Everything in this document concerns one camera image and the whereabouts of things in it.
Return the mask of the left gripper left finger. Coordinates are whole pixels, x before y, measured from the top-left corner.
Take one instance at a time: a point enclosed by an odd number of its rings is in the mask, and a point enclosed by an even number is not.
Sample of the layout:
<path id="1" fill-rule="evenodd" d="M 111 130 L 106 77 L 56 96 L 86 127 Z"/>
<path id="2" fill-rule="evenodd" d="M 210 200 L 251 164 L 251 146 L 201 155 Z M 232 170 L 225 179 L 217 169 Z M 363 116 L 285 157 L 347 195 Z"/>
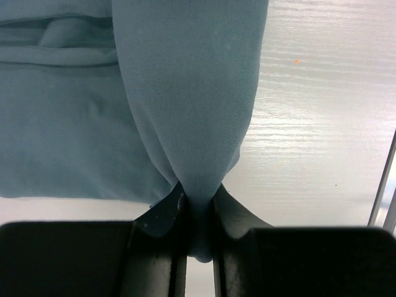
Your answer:
<path id="1" fill-rule="evenodd" d="M 132 295 L 184 296 L 187 199 L 177 184 L 134 221 Z"/>

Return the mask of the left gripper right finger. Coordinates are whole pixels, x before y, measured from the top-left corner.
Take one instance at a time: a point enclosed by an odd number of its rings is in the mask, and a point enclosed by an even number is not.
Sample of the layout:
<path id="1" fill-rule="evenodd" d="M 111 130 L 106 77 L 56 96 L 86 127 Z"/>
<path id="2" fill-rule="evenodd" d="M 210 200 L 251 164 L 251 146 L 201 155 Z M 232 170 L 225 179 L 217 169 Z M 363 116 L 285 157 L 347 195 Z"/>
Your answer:
<path id="1" fill-rule="evenodd" d="M 216 296 L 259 296 L 262 260 L 257 232 L 272 225 L 255 216 L 220 186 L 211 200 L 211 235 Z"/>

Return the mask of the aluminium front rail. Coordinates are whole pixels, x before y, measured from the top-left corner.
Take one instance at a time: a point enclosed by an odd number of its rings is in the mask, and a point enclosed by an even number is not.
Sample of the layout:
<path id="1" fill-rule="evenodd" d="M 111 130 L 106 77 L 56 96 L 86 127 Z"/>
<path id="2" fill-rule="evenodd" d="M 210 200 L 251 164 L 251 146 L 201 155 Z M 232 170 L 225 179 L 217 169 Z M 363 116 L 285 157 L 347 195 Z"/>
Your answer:
<path id="1" fill-rule="evenodd" d="M 389 178 L 389 174 L 390 174 L 390 170 L 392 167 L 392 161 L 394 159 L 395 156 L 395 134 L 392 138 L 392 142 L 390 145 L 390 150 L 385 162 L 385 166 L 384 166 L 384 170 L 381 176 L 381 180 L 379 183 L 379 187 L 374 199 L 374 203 L 371 209 L 371 213 L 369 216 L 369 220 L 368 220 L 368 226 L 372 227 L 375 225 L 375 222 L 377 220 L 378 214 L 379 214 L 379 210 L 381 207 L 381 202 L 383 200 L 383 196 L 385 193 L 385 188 L 387 185 L 387 181 Z M 387 211 L 387 215 L 385 217 L 384 220 L 384 224 L 383 224 L 383 229 L 385 229 L 386 231 L 393 233 L 394 229 L 395 229 L 395 192 L 391 198 L 390 201 L 390 205 Z"/>

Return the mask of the blue-grey t-shirt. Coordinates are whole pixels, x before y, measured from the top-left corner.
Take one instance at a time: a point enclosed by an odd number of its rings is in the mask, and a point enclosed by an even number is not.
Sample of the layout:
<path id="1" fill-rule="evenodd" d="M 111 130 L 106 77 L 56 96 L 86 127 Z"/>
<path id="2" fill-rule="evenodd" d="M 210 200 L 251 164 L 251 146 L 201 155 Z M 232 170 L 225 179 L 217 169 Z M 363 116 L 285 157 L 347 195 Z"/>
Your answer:
<path id="1" fill-rule="evenodd" d="M 188 254 L 249 127 L 267 1 L 2 1 L 1 196 L 152 203 L 177 184 Z"/>

